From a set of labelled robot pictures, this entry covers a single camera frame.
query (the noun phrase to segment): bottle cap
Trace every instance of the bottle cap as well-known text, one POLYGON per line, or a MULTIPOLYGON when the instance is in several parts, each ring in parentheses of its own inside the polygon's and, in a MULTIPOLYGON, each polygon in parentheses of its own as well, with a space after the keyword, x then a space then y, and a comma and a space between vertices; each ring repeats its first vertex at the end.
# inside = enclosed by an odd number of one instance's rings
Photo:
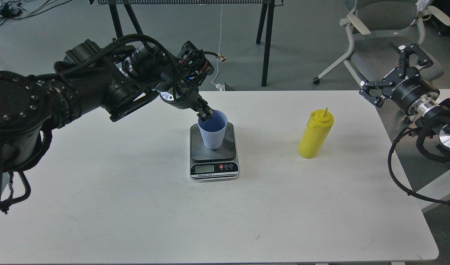
POLYGON ((310 113, 309 128, 316 131, 329 131, 333 126, 333 115, 326 109, 318 109, 310 113))

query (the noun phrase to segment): concrete floor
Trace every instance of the concrete floor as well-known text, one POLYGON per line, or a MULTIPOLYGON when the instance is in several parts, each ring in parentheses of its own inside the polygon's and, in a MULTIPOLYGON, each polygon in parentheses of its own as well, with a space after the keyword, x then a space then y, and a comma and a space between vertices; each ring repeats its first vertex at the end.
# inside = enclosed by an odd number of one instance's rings
MULTIPOLYGON (((33 0, 22 4, 30 11, 43 2, 33 0)), ((227 56, 227 61, 219 64, 215 83, 226 82, 237 91, 344 89, 357 93, 359 87, 343 65, 326 75, 320 85, 312 84, 312 79, 346 50, 346 34, 338 24, 348 13, 344 1, 289 0, 284 3, 275 9, 267 87, 260 86, 264 45, 255 44, 260 6, 223 5, 220 52, 227 56)), ((143 32, 173 54, 179 52, 187 40, 199 49, 218 51, 220 5, 135 5, 134 11, 143 32)), ((126 12, 119 8, 119 13, 124 34, 133 33, 126 12)), ((426 27, 424 47, 445 70, 433 84, 440 89, 450 89, 450 37, 438 36, 429 21, 426 27)), ((415 27, 409 27, 399 33, 415 36, 417 31, 415 27)), ((91 6, 87 1, 76 0, 37 17, 8 21, 0 27, 0 69, 23 75, 50 73, 54 62, 62 60, 67 50, 85 39, 103 47, 112 37, 115 32, 108 7, 91 6)), ((210 84, 213 77, 215 74, 208 77, 200 89, 215 90, 210 84)), ((345 99, 341 102, 351 104, 345 99)), ((380 110, 392 138, 401 118, 394 116, 395 113, 391 104, 380 110)), ((403 147, 397 149, 397 154, 415 190, 446 169, 421 157, 411 139, 401 144, 403 147)), ((450 265, 450 208, 439 206, 425 217, 439 246, 439 258, 408 264, 450 265)))

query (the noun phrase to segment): office chair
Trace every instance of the office chair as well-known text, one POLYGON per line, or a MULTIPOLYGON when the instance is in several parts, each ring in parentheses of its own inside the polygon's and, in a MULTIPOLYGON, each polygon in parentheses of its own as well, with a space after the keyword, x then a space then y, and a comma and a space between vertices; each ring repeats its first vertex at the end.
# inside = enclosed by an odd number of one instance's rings
MULTIPOLYGON (((422 17, 434 15, 446 25, 450 25, 450 18, 436 7, 429 6, 423 12, 417 11, 417 0, 356 0, 354 8, 340 20, 340 26, 345 27, 348 35, 349 47, 338 60, 326 68, 313 84, 319 84, 320 79, 328 74, 334 67, 344 63, 348 71, 358 84, 361 83, 361 73, 366 81, 381 80, 398 65, 398 50, 401 45, 414 43, 408 37, 393 35, 390 37, 366 37, 372 32, 380 30, 401 30, 412 22, 418 26, 418 45, 425 38, 425 29, 422 17), (361 40, 355 40, 354 35, 361 34, 361 40)), ((437 60, 427 52, 433 60, 433 66, 420 71, 421 75, 432 81, 440 77, 444 70, 437 60)), ((416 66, 415 56, 410 58, 410 65, 416 66)))

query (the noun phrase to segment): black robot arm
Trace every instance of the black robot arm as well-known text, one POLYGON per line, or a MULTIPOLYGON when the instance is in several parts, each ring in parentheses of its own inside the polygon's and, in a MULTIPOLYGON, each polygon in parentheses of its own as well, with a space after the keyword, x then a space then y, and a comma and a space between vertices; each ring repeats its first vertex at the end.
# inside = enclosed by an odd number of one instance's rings
POLYGON ((126 35, 104 48, 86 40, 55 63, 54 74, 0 71, 0 210, 30 194, 23 171, 35 166, 50 147, 52 129, 62 128, 98 107, 115 122, 160 97, 178 109, 208 119, 213 110, 198 87, 213 73, 212 64, 191 42, 174 56, 146 35, 126 35), (141 42, 135 49, 126 46, 141 42), (19 172, 26 192, 1 201, 5 181, 19 172))
POLYGON ((442 140, 442 145, 450 151, 450 99, 445 99, 439 104, 436 102, 439 90, 420 75, 420 69, 432 66, 433 62, 417 44, 400 46, 398 51, 400 55, 398 66, 383 80, 366 81, 360 74, 363 82, 361 82, 359 94, 377 107, 382 107, 385 99, 389 98, 405 115, 419 114, 420 118, 415 122, 419 132, 418 150, 429 159, 447 162, 447 159, 427 152, 423 143, 427 137, 439 134, 447 140, 442 140), (418 57, 417 67, 410 66, 411 55, 418 57))

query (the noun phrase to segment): kitchen scale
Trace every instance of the kitchen scale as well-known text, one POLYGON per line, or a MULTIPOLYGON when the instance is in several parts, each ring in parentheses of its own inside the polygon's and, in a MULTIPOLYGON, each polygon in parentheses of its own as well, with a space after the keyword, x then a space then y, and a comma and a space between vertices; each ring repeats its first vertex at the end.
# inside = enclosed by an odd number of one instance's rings
POLYGON ((198 125, 194 124, 191 126, 190 145, 190 174, 193 180, 230 180, 238 176, 240 170, 233 124, 227 123, 222 146, 215 150, 205 147, 198 125))

